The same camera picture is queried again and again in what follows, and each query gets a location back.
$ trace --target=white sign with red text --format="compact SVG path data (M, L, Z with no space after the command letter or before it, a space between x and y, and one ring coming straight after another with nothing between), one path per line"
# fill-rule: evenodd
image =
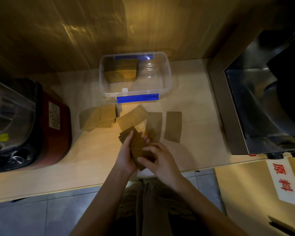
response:
M295 175L288 159L266 162L279 199L295 205Z

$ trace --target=person's right hand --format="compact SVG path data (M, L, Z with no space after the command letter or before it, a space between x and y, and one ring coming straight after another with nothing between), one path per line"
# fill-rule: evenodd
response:
M162 143L151 143L143 150L153 152L156 155L156 161L153 163L144 157L138 157L138 162L152 171L161 182L175 190L184 177L167 147Z

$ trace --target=red chinese characters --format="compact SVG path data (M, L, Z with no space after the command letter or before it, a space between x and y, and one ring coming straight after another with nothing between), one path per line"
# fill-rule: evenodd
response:
M288 182L287 180L280 179L279 182L282 184L281 189L283 189L285 191L293 191L293 189L291 187L291 183Z
M278 165L278 164L273 163L273 166L274 166L274 170L276 171L277 174L285 174L286 175L283 165Z

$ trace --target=clear plastic box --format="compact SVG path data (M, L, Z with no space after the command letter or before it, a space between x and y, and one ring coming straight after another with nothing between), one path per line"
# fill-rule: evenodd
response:
M109 83L104 75L103 63L112 58L139 59L136 80ZM164 52L104 55L99 64L99 84L105 99L118 103L156 100L156 97L168 94L173 85L169 61Z

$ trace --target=white label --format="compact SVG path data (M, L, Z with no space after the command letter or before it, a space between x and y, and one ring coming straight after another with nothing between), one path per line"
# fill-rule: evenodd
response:
M288 159L266 162L279 199L295 205L295 175Z
M60 130L60 109L54 103L48 102L49 107L49 126Z

